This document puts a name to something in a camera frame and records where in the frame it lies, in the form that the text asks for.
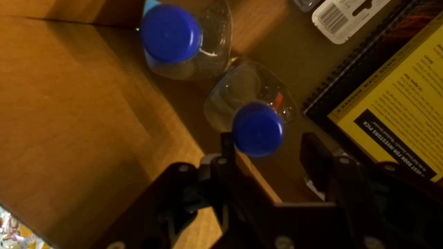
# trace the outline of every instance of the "clear plastic bottle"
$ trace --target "clear plastic bottle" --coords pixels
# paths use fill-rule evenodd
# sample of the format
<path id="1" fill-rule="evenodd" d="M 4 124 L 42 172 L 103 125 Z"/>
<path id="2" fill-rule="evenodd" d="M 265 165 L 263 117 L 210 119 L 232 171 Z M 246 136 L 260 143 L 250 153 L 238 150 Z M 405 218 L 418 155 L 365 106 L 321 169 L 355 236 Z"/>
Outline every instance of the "clear plastic bottle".
<path id="1" fill-rule="evenodd" d="M 249 103 L 268 106 L 283 124 L 296 111 L 286 88 L 265 67 L 236 60 L 206 99 L 203 114 L 217 132 L 231 132 L 235 113 Z"/>
<path id="2" fill-rule="evenodd" d="M 231 12 L 225 0 L 145 2 L 139 25 L 152 72 L 175 81 L 221 75 L 231 52 Z"/>

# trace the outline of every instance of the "white label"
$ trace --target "white label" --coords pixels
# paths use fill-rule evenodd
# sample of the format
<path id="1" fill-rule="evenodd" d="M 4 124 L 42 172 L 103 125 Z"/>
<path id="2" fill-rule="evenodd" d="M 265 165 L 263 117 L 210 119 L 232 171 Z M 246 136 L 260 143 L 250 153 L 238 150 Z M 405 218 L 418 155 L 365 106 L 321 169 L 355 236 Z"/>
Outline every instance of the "white label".
<path id="1" fill-rule="evenodd" d="M 312 23 L 332 43 L 341 45 L 379 13 L 389 0 L 326 0 Z"/>

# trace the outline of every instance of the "cardboard box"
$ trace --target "cardboard box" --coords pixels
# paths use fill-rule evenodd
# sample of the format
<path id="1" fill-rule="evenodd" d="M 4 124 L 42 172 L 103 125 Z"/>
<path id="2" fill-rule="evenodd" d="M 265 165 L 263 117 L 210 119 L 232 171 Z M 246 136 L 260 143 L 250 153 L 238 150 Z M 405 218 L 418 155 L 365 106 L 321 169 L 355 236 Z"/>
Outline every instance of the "cardboard box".
<path id="1" fill-rule="evenodd" d="M 333 46 L 292 5 L 232 0 L 233 53 L 267 65 L 301 103 L 358 36 Z M 149 74 L 134 31 L 141 6 L 0 3 L 0 201 L 53 247 L 87 248 L 167 165 L 218 148 L 200 111 L 214 82 Z M 287 130 L 254 175 L 275 200 L 312 201 L 299 142 L 322 133 L 301 118 Z"/>

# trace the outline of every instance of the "blue bottle cap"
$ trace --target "blue bottle cap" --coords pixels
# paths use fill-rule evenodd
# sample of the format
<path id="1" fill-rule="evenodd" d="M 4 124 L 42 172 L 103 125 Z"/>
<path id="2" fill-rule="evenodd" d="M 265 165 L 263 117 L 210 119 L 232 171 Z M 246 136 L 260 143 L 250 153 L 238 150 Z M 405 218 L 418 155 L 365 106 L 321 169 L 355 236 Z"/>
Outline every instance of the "blue bottle cap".
<path id="1" fill-rule="evenodd" d="M 250 158 L 272 154 L 281 146 L 282 137 L 282 121 L 264 104 L 250 103 L 242 107 L 233 118 L 233 144 Z"/>
<path id="2" fill-rule="evenodd" d="M 200 47 L 200 30 L 193 17 L 182 9 L 160 5 L 152 7 L 139 25 L 146 53 L 163 64 L 192 59 Z"/>

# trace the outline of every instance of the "brown cardboard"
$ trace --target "brown cardboard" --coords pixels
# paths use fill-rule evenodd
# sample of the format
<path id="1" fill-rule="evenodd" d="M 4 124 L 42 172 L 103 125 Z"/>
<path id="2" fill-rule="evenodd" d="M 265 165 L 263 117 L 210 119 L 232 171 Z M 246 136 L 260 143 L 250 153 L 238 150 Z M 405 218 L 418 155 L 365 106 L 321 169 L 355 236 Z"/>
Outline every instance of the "brown cardboard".
<path id="1" fill-rule="evenodd" d="M 297 103 L 355 47 L 328 43 L 289 0 L 231 5 L 233 53 L 267 65 Z M 150 75 L 132 31 L 139 9 L 138 0 L 0 2 L 0 201 L 55 247 L 87 248 L 168 164 L 217 153 L 200 111 L 214 82 Z M 275 202 L 315 200 L 299 164 L 307 130 L 326 139 L 299 114 L 283 148 L 254 162 Z"/>
<path id="2" fill-rule="evenodd" d="M 142 0 L 1 0 L 0 14 L 109 27 L 137 27 Z"/>

